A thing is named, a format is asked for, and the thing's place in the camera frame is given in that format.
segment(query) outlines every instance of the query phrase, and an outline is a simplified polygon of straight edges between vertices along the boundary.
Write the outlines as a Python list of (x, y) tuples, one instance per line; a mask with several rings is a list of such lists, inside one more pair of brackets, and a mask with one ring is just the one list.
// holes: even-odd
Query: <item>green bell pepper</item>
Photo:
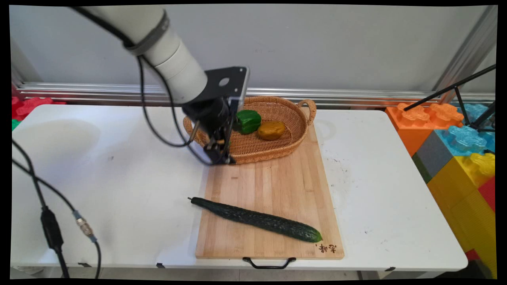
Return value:
[(253, 110), (241, 110), (236, 113), (236, 120), (233, 129), (242, 134), (249, 134), (257, 131), (261, 126), (261, 115)]

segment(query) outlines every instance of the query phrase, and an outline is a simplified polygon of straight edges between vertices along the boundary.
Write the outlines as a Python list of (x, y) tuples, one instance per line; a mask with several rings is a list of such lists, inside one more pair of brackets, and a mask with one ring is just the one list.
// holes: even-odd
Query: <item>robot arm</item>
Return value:
[[(88, 13), (122, 32), (134, 46), (126, 47), (142, 56), (161, 74), (184, 113), (209, 136), (204, 146), (212, 163), (234, 163), (229, 138), (236, 112), (246, 94), (249, 69), (234, 66), (203, 71), (169, 24), (159, 5), (90, 6)], [(225, 85), (222, 79), (229, 79)]]
[[(165, 12), (159, 5), (83, 8), (120, 30), (135, 44), (157, 26)], [(174, 103), (187, 103), (204, 90), (206, 74), (170, 25), (143, 55), (163, 75)]]

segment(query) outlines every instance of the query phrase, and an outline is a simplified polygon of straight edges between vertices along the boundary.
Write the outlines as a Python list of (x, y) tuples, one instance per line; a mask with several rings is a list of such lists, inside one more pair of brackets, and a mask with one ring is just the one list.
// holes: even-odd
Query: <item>gray band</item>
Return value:
[(160, 22), (153, 30), (150, 31), (150, 33), (146, 35), (144, 39), (135, 46), (125, 48), (134, 56), (143, 55), (162, 37), (167, 30), (169, 30), (169, 18), (167, 18), (167, 14), (164, 10), (164, 15), (162, 16)]

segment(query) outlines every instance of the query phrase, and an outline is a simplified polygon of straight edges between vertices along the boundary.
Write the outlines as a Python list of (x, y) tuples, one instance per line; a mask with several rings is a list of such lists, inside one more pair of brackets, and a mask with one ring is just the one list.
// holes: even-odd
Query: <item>cable connector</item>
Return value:
[(93, 230), (92, 228), (90, 227), (90, 225), (88, 224), (88, 222), (85, 220), (85, 218), (83, 218), (81, 216), (81, 214), (79, 214), (79, 212), (76, 210), (76, 211), (73, 211), (72, 214), (74, 215), (74, 218), (76, 218), (76, 224), (79, 226), (79, 228), (81, 229), (81, 231), (92, 241), (92, 242), (96, 242), (97, 241), (97, 238), (95, 237), (95, 235), (93, 235)]
[(63, 238), (60, 232), (60, 227), (56, 221), (55, 214), (53, 214), (47, 206), (42, 207), (41, 222), (49, 248), (53, 249), (57, 253), (61, 252)]

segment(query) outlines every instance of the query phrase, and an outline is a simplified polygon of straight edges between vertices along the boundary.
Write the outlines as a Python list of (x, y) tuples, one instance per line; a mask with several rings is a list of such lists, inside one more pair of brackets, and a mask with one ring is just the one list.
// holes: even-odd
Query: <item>wicker basket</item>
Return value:
[[(307, 118), (301, 107), (307, 104), (310, 107), (310, 116)], [(285, 132), (279, 139), (263, 140), (257, 132), (240, 134), (233, 131), (231, 134), (231, 156), (237, 164), (257, 162), (289, 155), (301, 144), (317, 113), (317, 107), (312, 100), (302, 100), (297, 105), (289, 100), (279, 97), (258, 96), (245, 98), (244, 110), (254, 110), (261, 115), (262, 123), (281, 121), (285, 124)], [(193, 127), (189, 118), (183, 119), (185, 130), (190, 135)], [(197, 131), (195, 141), (202, 147), (209, 142), (206, 133)]]

